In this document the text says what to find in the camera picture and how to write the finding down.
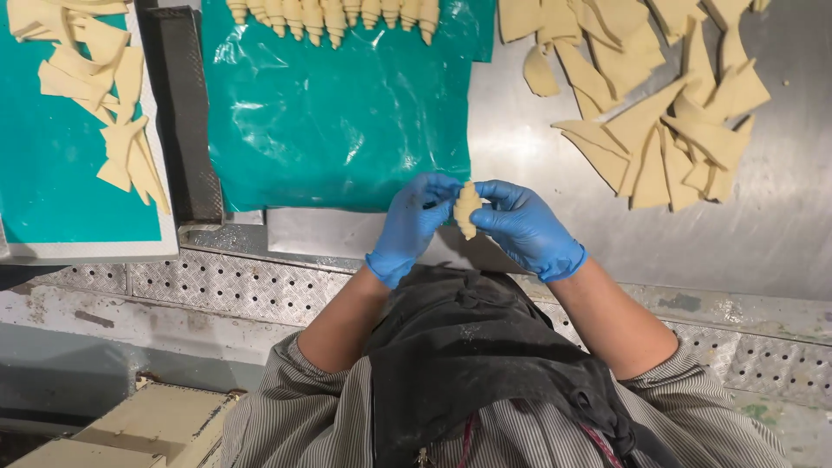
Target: blue latex glove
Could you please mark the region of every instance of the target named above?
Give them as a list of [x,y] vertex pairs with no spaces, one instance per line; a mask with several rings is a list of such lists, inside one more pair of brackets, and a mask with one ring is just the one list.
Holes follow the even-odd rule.
[[[436,228],[448,219],[463,184],[444,174],[422,173],[393,197],[381,237],[365,259],[390,289],[399,285],[428,249]],[[424,209],[425,205],[435,207]]]
[[474,211],[471,222],[540,281],[568,278],[587,261],[587,250],[533,190],[503,181],[474,186],[491,205]]

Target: person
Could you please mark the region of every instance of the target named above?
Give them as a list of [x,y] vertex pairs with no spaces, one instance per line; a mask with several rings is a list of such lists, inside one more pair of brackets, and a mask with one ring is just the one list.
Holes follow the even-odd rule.
[[228,415],[223,466],[790,466],[532,190],[476,182],[491,204],[471,222],[537,274],[588,352],[506,275],[414,266],[460,187],[422,174],[395,196],[366,265]]

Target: plastic bag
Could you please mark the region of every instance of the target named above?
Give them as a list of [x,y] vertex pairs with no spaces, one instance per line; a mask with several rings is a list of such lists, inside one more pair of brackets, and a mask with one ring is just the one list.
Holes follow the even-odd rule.
[[278,37],[225,0],[203,1],[210,158],[226,209],[386,211],[414,175],[470,174],[466,130],[474,58],[490,59],[493,0],[440,2],[426,46],[416,27],[365,30],[333,50]]

